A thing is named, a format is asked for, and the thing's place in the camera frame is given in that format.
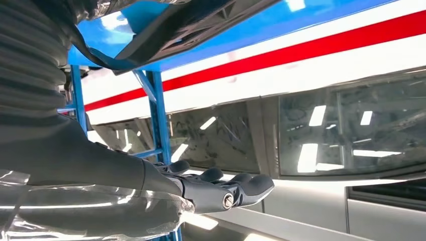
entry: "bolt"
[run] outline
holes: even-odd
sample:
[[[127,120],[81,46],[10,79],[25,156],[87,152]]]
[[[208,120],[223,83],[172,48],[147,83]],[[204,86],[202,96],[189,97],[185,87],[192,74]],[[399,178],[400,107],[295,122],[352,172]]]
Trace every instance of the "bolt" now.
[[[225,209],[230,209],[234,205],[234,196],[230,193],[227,193],[224,197],[222,205]]]

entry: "blue support post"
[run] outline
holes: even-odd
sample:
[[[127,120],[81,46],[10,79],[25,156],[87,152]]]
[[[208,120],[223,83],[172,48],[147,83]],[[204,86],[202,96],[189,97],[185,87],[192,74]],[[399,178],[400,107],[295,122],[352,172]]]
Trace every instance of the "blue support post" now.
[[[169,128],[164,106],[163,83],[160,72],[147,71],[146,75],[141,70],[135,70],[133,73],[138,78],[142,88],[149,97],[151,109],[151,123],[153,132],[154,150],[136,154],[137,157],[147,157],[156,155],[157,161],[164,164],[171,164]],[[182,241],[180,228],[167,236],[153,239],[153,241]]]
[[[152,87],[144,72],[142,72],[142,70],[134,70],[133,73],[135,74],[136,78],[138,79],[139,83],[147,94],[149,100],[156,103],[157,98],[155,97],[156,95],[154,88]]]
[[[150,80],[151,84],[154,87],[156,96],[157,96],[157,122],[158,129],[160,132],[160,143],[163,149],[163,163],[171,164],[171,155],[170,155],[170,138],[169,138],[169,128],[167,125],[167,115],[166,108],[164,106],[164,95],[163,95],[163,82],[161,81],[160,72],[151,72],[147,71],[147,77]]]
[[[87,136],[87,120],[86,112],[84,111],[84,102],[83,102],[83,90],[81,88],[81,74],[80,68],[78,65],[71,65],[71,79],[73,86],[73,95],[75,112],[77,114],[77,121],[80,123],[81,128],[83,128],[84,133]]]
[[[138,158],[147,158],[147,157],[151,157],[151,156],[158,155],[158,154],[161,154],[161,153],[162,153],[161,149],[154,149],[154,150],[149,150],[149,151],[142,152],[142,153],[133,154],[133,156],[138,157]]]

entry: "blue steel beam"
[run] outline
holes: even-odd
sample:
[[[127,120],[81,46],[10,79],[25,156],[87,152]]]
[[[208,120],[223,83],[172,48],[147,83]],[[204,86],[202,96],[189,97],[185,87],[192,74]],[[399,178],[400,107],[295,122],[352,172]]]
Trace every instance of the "blue steel beam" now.
[[[164,95],[163,95],[163,82],[161,81],[160,72],[147,71],[147,77],[154,86],[154,90],[157,96],[157,122],[158,130],[160,132],[160,143],[163,150],[163,163],[166,165],[171,164],[170,155],[170,138],[169,128],[166,115],[166,108],[164,106]]]
[[[64,108],[59,108],[58,113],[65,113],[65,112],[69,112],[69,111],[74,111],[75,109],[76,109],[75,105],[68,104]]]
[[[144,72],[142,72],[142,70],[134,70],[133,73],[135,74],[136,78],[138,79],[139,83],[141,84],[142,88],[147,94],[149,100],[156,103],[157,98],[156,98],[155,90],[152,87],[146,75],[144,74]]]
[[[138,158],[147,158],[147,157],[151,157],[151,156],[158,155],[158,154],[161,154],[161,153],[162,153],[161,149],[154,149],[154,150],[150,150],[150,151],[146,151],[146,152],[142,152],[142,153],[133,154],[133,156],[138,157]]]
[[[77,120],[83,128],[84,133],[87,136],[87,121],[86,112],[84,111],[83,102],[83,90],[81,88],[81,74],[78,65],[71,65],[71,79],[73,86],[73,102],[75,106],[75,112],[77,114]]]

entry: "train car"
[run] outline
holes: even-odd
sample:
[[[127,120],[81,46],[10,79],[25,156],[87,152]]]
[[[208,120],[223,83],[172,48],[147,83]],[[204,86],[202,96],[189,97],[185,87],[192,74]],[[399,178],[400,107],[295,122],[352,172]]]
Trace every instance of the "train car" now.
[[[212,214],[221,227],[285,240],[424,240],[423,179],[341,177],[425,157],[426,2],[363,1],[344,14],[354,2],[282,1],[262,17],[298,14],[288,33],[207,58],[201,48],[196,61],[161,73],[173,161],[275,179],[250,210]],[[261,31],[256,21],[232,31]],[[132,72],[91,70],[82,86],[89,138],[130,154],[154,148],[148,97]]]

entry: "blue metal frame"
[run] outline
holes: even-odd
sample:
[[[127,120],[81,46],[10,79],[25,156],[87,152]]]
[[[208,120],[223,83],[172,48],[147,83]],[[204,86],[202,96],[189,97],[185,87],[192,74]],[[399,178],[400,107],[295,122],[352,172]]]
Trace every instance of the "blue metal frame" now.
[[[151,108],[151,122],[153,125],[153,139],[156,149],[135,154],[139,158],[157,156],[157,160],[164,164],[171,164],[169,129],[167,126],[167,115],[164,106],[163,83],[160,72],[147,71],[147,75],[142,70],[134,70],[133,73],[139,80],[142,88],[149,96]],[[84,111],[83,92],[81,88],[80,68],[78,65],[71,66],[71,79],[73,84],[73,103],[65,108],[58,109],[59,113],[76,111],[77,120],[87,136],[87,121]],[[154,241],[182,241],[180,228],[169,235],[153,239]]]
[[[191,50],[142,68],[165,71],[394,1],[396,0],[281,0]],[[303,7],[292,9],[291,2],[300,2]],[[164,4],[138,2],[117,12],[113,17],[107,16],[107,21],[102,18],[83,21],[78,29],[88,46],[114,57],[131,42],[134,34],[140,33],[166,7]],[[94,66],[75,47],[69,52],[68,62]]]
[[[75,111],[77,121],[80,123],[81,128],[87,136],[87,120],[86,111],[84,110],[83,90],[81,87],[81,74],[78,65],[71,65],[71,80],[72,80],[72,104],[67,105],[65,108],[58,109],[59,113],[68,111]]]
[[[136,75],[142,88],[149,96],[153,132],[152,136],[156,147],[154,150],[135,154],[135,156],[144,158],[156,155],[157,161],[169,165],[171,164],[170,139],[166,109],[164,106],[163,82],[161,81],[161,73],[147,71],[145,75],[142,70],[134,70],[133,73]],[[164,239],[170,241],[181,241],[182,236],[180,229],[168,236],[154,240],[160,241]]]

